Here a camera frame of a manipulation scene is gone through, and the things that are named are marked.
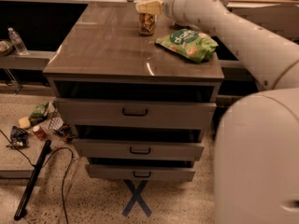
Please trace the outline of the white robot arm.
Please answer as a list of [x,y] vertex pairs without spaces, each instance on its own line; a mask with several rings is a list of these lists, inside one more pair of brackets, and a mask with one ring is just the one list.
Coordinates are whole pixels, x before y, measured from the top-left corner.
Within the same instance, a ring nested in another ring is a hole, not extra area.
[[211,30],[263,87],[221,118],[215,224],[299,224],[299,46],[220,0],[149,0],[136,9]]

